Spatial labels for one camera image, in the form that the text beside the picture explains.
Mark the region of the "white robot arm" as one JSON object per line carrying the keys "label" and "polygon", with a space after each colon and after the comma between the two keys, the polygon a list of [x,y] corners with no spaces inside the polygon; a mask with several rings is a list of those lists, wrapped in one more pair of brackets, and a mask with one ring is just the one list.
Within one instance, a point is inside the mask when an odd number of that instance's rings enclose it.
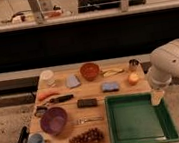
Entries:
{"label": "white robot arm", "polygon": [[164,88],[168,87],[173,77],[179,78],[179,38],[159,46],[149,55],[151,67],[146,78],[150,84],[151,104],[159,105],[164,97]]}

